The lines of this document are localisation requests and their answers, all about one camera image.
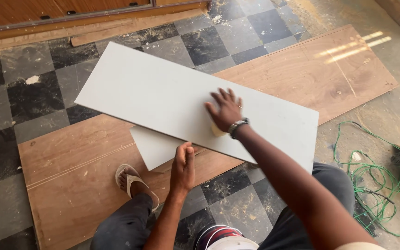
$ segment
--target concrete floor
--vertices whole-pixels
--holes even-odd
[[[347,24],[359,32],[361,36],[382,31],[392,37],[391,41],[373,47],[387,69],[400,84],[400,26],[398,26],[374,0],[289,0],[302,23],[312,36],[319,35]],[[320,161],[335,164],[332,145],[337,137],[337,124],[343,121],[355,121],[384,139],[400,145],[400,85],[392,92],[371,100],[321,126],[317,136],[316,158]],[[376,163],[395,170],[390,166],[390,145],[372,138],[360,129],[345,125],[342,128],[338,157],[347,162],[352,150],[367,153]],[[365,179],[366,186],[373,187],[372,180]],[[400,197],[394,201],[397,215],[386,227],[400,233]],[[376,240],[387,249],[400,249],[400,237],[395,237],[381,229],[377,229]]]

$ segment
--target hand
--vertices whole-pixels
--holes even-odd
[[[171,169],[171,192],[186,196],[194,187],[194,152],[191,142],[177,147]]]
[[[210,102],[206,102],[204,105],[211,115],[212,120],[215,122],[217,127],[223,131],[227,132],[229,127],[236,121],[242,119],[241,107],[242,107],[242,98],[236,102],[236,95],[232,91],[232,89],[228,88],[229,93],[227,93],[224,89],[219,88],[218,93],[211,93],[211,96],[217,101],[220,106],[220,110],[217,111],[214,105]]]

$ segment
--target flip-flop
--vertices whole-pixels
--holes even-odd
[[[119,176],[121,175],[121,173],[123,173],[123,171],[125,170],[125,168],[128,168],[129,170],[132,170],[132,172],[134,174],[136,174],[136,176],[134,175],[130,175],[130,174],[126,174],[126,192],[128,193],[129,197],[132,199],[131,196],[131,184],[134,181],[139,181],[142,184],[144,184],[147,188],[149,188],[148,185],[146,185],[146,183],[141,179],[140,174],[137,172],[137,170],[135,170],[135,168],[133,168],[132,166],[128,165],[128,164],[122,164],[118,167],[117,171],[115,172],[115,182],[117,183],[118,187],[120,187],[119,184]],[[158,196],[151,190],[152,194],[157,197],[157,204],[152,208],[152,212],[154,212],[158,206],[160,205],[160,199],[158,198]]]

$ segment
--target bucket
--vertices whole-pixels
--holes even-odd
[[[256,250],[259,246],[240,230],[227,225],[212,225],[199,232],[194,250]]]

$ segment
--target leg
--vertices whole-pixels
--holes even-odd
[[[90,249],[141,249],[151,233],[146,221],[152,205],[148,194],[135,195],[98,226]]]
[[[138,250],[144,246],[151,233],[146,230],[146,221],[153,206],[158,205],[158,197],[145,184],[134,180],[140,176],[133,167],[122,165],[117,173],[117,184],[126,193],[130,185],[129,194],[132,198],[98,226],[91,250]]]
[[[351,215],[354,211],[354,189],[348,175],[331,165],[314,162],[312,175],[324,185]],[[314,249],[308,234],[289,207],[283,209],[259,250]]]

